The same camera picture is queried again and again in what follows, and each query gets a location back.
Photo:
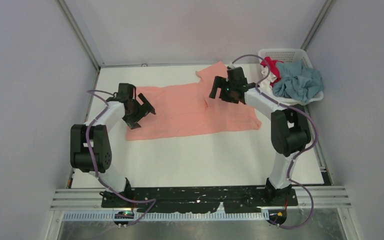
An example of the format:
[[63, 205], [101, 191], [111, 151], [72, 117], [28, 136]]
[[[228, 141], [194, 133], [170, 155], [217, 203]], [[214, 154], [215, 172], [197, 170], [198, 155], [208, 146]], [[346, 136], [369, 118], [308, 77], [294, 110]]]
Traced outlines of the pink t shirt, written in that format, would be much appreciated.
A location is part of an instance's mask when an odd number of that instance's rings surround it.
[[125, 139], [154, 140], [259, 130], [262, 123], [253, 107], [209, 98], [215, 77], [226, 78], [227, 70], [222, 62], [217, 62], [196, 72], [199, 82], [138, 87], [156, 114], [141, 119], [140, 128], [128, 128]]

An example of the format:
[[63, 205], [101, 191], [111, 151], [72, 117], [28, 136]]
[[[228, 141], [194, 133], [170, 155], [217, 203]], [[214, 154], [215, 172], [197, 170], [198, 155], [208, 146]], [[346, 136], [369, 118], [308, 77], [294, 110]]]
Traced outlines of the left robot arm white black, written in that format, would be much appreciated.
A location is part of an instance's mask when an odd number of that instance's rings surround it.
[[99, 96], [99, 90], [89, 94], [103, 101], [104, 108], [91, 120], [74, 124], [70, 129], [70, 165], [88, 173], [105, 188], [123, 201], [132, 204], [148, 204], [149, 200], [134, 200], [129, 180], [112, 166], [112, 150], [109, 139], [111, 129], [120, 121], [135, 130], [140, 120], [155, 114], [155, 108], [137, 88], [130, 83], [120, 83], [109, 98]]

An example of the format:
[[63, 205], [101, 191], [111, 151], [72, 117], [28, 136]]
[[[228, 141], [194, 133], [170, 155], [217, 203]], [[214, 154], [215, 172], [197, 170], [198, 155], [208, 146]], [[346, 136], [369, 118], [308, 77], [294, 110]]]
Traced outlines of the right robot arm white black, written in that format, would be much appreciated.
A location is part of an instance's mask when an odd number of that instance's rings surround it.
[[226, 77], [216, 76], [209, 97], [251, 106], [270, 120], [270, 140], [276, 155], [263, 198], [271, 205], [284, 204], [292, 194], [291, 177], [297, 158], [312, 139], [304, 111], [298, 105], [278, 102], [257, 83], [249, 83], [241, 67], [229, 67]]

